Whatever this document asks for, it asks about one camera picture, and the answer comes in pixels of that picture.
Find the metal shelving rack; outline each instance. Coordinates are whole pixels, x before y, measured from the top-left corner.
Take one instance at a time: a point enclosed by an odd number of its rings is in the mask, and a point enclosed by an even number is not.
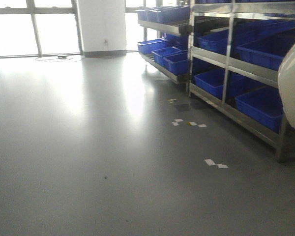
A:
[[[225,55],[217,54],[193,46],[194,32],[189,37],[189,59],[198,58],[219,67],[225,68],[223,98],[222,100],[212,96],[200,87],[192,83],[192,72],[189,79],[189,96],[195,95],[217,110],[249,130],[251,133],[271,145],[276,149],[276,159],[283,161],[287,158],[291,150],[295,150],[295,131],[290,129],[290,125],[283,115],[280,133],[277,134],[266,128],[254,119],[244,115],[233,106],[226,103],[226,92],[228,87],[228,71],[244,75],[253,80],[262,82],[266,85],[277,88],[278,72],[247,63],[230,57],[232,46],[232,34],[234,19],[285,19],[295,20],[295,1],[289,2],[245,2],[239,3],[232,0],[231,3],[213,3],[213,4],[195,4],[195,0],[190,1],[191,14],[189,24],[192,29],[195,26],[196,16],[224,17],[229,18],[229,36],[227,53]]]
[[[165,32],[170,33],[176,36],[182,36],[182,35],[188,35],[190,31],[189,27],[189,21],[180,21],[180,22],[173,22],[169,24],[159,24],[154,22],[148,22],[148,21],[140,21],[138,20],[138,23],[145,27],[145,28],[151,28],[154,30],[157,30],[159,32]],[[197,26],[200,26],[199,31],[205,32],[210,30],[213,26],[225,26],[225,19],[217,18],[217,17],[200,17],[195,24]],[[166,68],[160,66],[159,64],[155,63],[153,60],[153,57],[151,55],[144,55],[141,54],[141,57],[146,60],[148,63],[156,67],[160,72],[165,74],[167,77],[169,77],[175,84],[182,84],[187,83],[189,79],[188,74],[184,75],[174,75],[170,71],[168,71]]]

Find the tape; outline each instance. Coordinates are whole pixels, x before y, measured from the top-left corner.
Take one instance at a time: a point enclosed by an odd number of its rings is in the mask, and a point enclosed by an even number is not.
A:
[[[214,161],[212,161],[212,159],[206,159],[205,162],[207,163],[208,166],[215,166],[216,165],[214,163]]]

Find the shelf leg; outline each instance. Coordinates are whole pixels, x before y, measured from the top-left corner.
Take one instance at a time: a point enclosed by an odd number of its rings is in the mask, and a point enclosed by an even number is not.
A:
[[[290,128],[290,124],[286,119],[285,114],[283,114],[282,117],[282,123],[281,123],[281,128],[280,128],[280,135],[279,135],[279,142],[276,148],[276,160],[278,162],[283,162],[286,160],[286,145],[285,145],[285,139],[286,139],[286,133],[287,130]]]

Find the white machine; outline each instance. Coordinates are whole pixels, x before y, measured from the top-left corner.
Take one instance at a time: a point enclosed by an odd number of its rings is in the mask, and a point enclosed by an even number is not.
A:
[[[285,115],[291,126],[295,128],[295,45],[280,66],[278,86]]]

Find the glass window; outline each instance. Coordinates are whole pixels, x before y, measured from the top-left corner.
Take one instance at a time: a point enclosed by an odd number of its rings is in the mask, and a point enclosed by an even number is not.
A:
[[[37,14],[42,54],[79,53],[74,14]]]
[[[147,0],[147,7],[156,7],[156,0]]]
[[[126,13],[126,37],[127,37],[127,50],[137,50],[138,42],[142,42],[143,27],[138,24],[137,13]]]
[[[0,56],[37,55],[30,15],[0,15]]]
[[[26,0],[0,0],[0,8],[26,8]]]
[[[35,0],[36,7],[72,7],[71,0]]]
[[[176,6],[177,0],[163,0],[163,6]]]
[[[126,7],[140,7],[143,6],[143,0],[126,0]]]
[[[153,40],[153,39],[157,39],[157,31],[154,29],[147,29],[147,39],[148,40]]]

